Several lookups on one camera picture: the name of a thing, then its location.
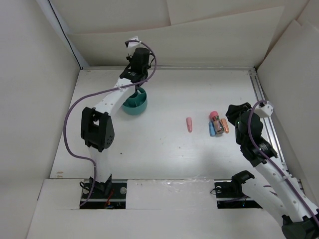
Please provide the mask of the orange translucent eraser case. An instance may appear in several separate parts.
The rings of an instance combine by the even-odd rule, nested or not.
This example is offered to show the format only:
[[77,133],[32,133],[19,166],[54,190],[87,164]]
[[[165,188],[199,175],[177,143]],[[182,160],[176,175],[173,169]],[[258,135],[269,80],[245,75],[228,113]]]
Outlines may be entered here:
[[226,119],[221,119],[220,121],[221,121],[221,123],[223,125],[224,132],[225,133],[229,133],[229,126],[228,126],[227,120]]

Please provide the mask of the pink translucent eraser case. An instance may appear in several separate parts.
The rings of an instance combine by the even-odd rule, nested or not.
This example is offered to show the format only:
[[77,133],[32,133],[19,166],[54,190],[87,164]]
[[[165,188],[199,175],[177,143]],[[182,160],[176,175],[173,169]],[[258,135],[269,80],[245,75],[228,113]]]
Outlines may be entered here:
[[186,118],[186,126],[187,126],[188,132],[192,132],[193,131],[193,124],[192,124],[192,118],[191,117],[187,117]]

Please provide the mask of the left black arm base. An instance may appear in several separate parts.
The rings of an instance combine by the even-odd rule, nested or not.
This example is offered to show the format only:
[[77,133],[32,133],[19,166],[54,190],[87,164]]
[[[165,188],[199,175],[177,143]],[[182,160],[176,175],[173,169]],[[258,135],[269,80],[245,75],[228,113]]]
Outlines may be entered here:
[[96,182],[89,197],[92,183],[92,177],[79,183],[82,188],[80,209],[115,210],[126,208],[127,180],[112,179],[110,176],[104,184]]

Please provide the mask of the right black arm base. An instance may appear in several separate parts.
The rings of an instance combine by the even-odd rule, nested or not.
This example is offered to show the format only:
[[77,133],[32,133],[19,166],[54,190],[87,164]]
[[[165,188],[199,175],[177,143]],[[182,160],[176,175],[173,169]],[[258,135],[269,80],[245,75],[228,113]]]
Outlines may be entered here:
[[214,179],[214,188],[210,194],[215,195],[218,209],[261,209],[262,207],[243,193],[242,185],[255,176],[247,170],[241,171],[231,179]]

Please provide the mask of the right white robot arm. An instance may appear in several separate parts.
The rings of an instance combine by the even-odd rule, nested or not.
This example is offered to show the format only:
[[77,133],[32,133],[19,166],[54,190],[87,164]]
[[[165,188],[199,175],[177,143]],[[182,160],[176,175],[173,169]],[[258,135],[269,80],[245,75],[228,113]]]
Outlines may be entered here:
[[226,117],[235,127],[236,143],[244,158],[268,182],[272,191],[260,185],[245,170],[232,176],[230,190],[236,196],[247,196],[267,211],[279,224],[287,239],[317,239],[319,208],[300,189],[298,181],[277,159],[278,154],[262,137],[262,118],[271,116],[272,105],[265,100],[229,105]]

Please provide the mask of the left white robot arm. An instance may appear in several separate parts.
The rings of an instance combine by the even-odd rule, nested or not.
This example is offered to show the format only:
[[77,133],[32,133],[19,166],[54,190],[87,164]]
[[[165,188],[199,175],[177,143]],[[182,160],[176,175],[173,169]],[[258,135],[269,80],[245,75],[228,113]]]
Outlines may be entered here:
[[107,197],[111,193],[111,171],[108,166],[107,149],[115,138],[112,117],[122,104],[148,77],[150,50],[142,47],[135,49],[128,57],[129,65],[119,76],[115,90],[105,96],[94,107],[86,107],[81,117],[81,138],[89,148],[91,158],[96,163],[96,183],[94,192],[99,197]]

